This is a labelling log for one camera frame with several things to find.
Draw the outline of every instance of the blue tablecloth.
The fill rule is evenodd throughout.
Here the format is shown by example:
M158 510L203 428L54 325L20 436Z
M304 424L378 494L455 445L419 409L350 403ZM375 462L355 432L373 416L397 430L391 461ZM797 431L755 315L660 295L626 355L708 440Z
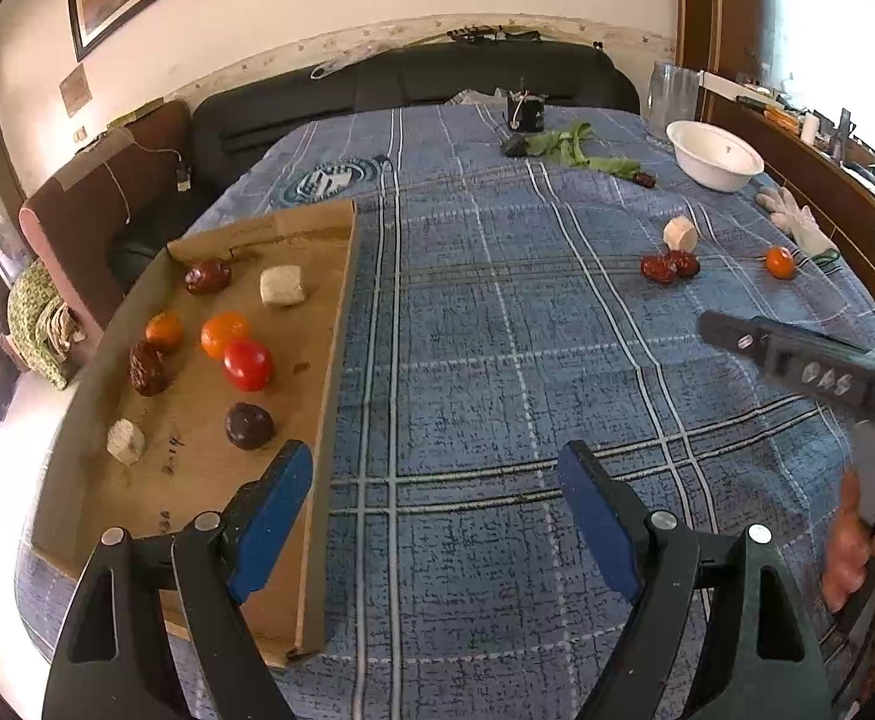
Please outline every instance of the blue tablecloth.
M573 117L593 124L585 151L639 159L657 189L507 159L485 106L412 108L301 127L194 225L336 194L359 209L327 649L276 676L302 718L574 716L628 607L556 486L571 439L698 529L770 527L825 627L847 425L705 346L695 322L764 314L875 346L875 304L843 262L767 274L768 246L794 245L754 205L757 181L713 193L638 117L548 108L549 127ZM681 214L702 271L661 287L639 259ZM46 654L73 587L23 545L18 604ZM681 711L707 612L700 597L660 717ZM173 648L194 714L213 716L190 646Z

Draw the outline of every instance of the tofu piece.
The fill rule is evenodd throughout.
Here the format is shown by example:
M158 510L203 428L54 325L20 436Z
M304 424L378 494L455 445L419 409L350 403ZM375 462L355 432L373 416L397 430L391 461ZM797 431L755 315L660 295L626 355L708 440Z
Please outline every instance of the tofu piece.
M266 306L295 306L304 298L299 266L279 265L261 273L261 303Z
M119 419L107 431L107 451L119 463L133 466L148 445L141 429L130 419Z
M694 251L698 231L687 217L673 218L664 228L664 242L671 251Z

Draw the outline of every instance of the white plastic bowl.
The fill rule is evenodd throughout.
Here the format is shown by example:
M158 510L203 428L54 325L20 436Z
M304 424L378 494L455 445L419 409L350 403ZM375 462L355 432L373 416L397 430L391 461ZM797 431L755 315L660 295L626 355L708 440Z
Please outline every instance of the white plastic bowl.
M750 145L721 127L703 122L672 122L668 137L681 170L715 191L738 191L764 170Z

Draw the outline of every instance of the white tiled floor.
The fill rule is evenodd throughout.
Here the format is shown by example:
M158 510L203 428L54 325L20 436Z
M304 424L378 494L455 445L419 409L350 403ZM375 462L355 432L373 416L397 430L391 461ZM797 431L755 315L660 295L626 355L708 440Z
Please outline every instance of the white tiled floor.
M23 720L39 720L47 663L34 648L14 602L14 565L37 475L74 393L56 391L35 373L18 382L0 423L0 692Z

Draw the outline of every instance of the cardboard box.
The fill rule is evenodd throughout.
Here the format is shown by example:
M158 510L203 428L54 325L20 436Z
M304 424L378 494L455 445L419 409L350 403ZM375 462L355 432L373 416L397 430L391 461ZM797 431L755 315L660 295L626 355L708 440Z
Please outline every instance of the cardboard box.
M245 482L261 476L287 439L314 452L314 485L268 585L242 607L268 664L324 645L327 509L338 377L357 253L354 204L324 202L279 211L172 242L154 260L108 325L50 452L34 517L34 550L71 577L80 575L101 533L119 525L132 536L174 532L196 514L221 511ZM215 295L190 295L183 277L207 257L232 260L232 284ZM263 306L261 271L300 265L305 303ZM166 358L172 384L145 398L130 386L128 351L153 314L176 312L185 343ZM223 311L248 318L251 336L274 358L271 384L242 392L223 364L204 354L201 324ZM238 401L264 406L277 435L244 452L228 442L224 419ZM106 451L118 418L137 424L145 454L123 466ZM177 593L164 593L167 630L187 636Z

